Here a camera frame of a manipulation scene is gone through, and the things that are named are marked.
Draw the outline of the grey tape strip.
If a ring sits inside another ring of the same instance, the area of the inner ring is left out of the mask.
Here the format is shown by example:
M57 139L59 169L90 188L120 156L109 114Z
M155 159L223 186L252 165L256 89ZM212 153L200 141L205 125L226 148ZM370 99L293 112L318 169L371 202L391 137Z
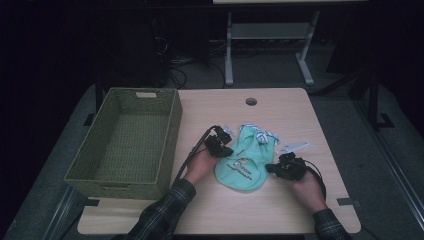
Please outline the grey tape strip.
M352 205L354 207L361 207L361 203L358 200L353 200L351 198L337 198L337 203L339 206Z

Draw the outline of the mint green small garment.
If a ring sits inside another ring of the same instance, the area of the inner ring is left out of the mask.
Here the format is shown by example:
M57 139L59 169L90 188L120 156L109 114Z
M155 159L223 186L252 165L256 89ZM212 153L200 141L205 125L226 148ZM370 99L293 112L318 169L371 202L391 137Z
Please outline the mint green small garment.
M233 154L215 166L216 180L237 191L255 191L268 177L265 168L274 159L274 147L280 143L273 132L245 123L238 139L230 146Z

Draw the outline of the green woven basket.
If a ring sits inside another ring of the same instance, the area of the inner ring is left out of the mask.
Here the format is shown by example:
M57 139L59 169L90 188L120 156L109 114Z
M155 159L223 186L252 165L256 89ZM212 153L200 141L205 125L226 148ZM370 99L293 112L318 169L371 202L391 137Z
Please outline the green woven basket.
M161 198L170 186L182 113L175 89L110 89L65 182L87 197Z

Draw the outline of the aluminium floor rail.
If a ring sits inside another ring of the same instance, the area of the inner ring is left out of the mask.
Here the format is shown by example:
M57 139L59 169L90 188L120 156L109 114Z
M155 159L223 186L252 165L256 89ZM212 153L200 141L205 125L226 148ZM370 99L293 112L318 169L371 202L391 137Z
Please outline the aluminium floor rail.
M380 129L375 127L368 119L368 110L363 103L355 101L353 103L358 114L367 126L368 131L376 142L379 151L382 153L388 170L392 175L400 193L405 199L411 213L416 219L420 229L424 232L424 200L421 200L417 191L408 180L405 172L399 165L393 150L390 148Z

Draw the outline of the black floor bracket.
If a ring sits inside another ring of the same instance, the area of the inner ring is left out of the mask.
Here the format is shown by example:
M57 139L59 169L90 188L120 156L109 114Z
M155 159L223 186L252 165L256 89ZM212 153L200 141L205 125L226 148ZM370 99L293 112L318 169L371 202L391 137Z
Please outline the black floor bracket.
M380 113L377 116L376 126L378 129L381 128L394 128L394 124L390 119L389 115L386 113Z

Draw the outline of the person's right hand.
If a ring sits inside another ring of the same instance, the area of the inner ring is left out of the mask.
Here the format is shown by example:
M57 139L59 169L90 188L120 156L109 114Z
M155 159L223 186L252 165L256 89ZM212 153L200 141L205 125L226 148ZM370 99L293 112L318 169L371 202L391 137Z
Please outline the person's right hand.
M321 186L312 173L306 172L301 180L288 181L287 184L312 214L328 208Z

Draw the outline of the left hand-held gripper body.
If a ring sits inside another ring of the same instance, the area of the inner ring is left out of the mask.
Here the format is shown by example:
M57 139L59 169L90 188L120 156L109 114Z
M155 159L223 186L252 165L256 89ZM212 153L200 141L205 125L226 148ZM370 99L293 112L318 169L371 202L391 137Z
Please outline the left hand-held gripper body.
M209 135L204 144L208 151L220 152L223 146L227 146L232 141L232 138L220 126L213 126L212 129L215 135Z

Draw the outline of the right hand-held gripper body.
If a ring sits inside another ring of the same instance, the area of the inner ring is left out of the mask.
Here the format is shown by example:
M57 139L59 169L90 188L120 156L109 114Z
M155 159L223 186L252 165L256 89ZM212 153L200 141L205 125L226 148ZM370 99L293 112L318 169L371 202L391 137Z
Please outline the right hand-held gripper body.
M288 175L288 179L286 180L299 181L303 178L307 167L303 159L296 157L295 151L308 145L308 141L284 143L283 147L276 151L276 153L279 154L279 162L277 164L282 168L280 171L284 171Z

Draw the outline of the white metal stand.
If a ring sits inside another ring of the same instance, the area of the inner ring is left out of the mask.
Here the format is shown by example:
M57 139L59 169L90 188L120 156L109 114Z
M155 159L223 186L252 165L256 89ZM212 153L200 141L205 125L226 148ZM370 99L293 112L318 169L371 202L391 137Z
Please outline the white metal stand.
M232 65L232 43L234 40L303 40L304 46L295 54L296 61L305 83L314 84L313 77L306 62L315 29L320 16L315 11L309 22L300 23L235 23L232 13L227 15L226 52L225 52L225 85L234 84Z

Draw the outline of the person's left hand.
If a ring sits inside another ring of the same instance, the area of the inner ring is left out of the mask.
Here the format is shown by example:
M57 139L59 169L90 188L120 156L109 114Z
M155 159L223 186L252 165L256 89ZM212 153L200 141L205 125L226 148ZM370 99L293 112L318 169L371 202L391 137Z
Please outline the person's left hand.
M192 185L196 185L214 169L219 161L219 158L212 156L207 150L196 153L188 164L184 179L189 181Z

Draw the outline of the dark metal stand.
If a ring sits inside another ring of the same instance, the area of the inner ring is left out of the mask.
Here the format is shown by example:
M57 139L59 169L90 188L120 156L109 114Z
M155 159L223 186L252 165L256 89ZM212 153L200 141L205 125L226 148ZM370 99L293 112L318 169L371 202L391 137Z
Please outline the dark metal stand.
M349 97L360 100L368 93L367 119L373 129L378 129L377 110L379 84L374 71L368 68L360 68L354 72L354 83L349 90Z

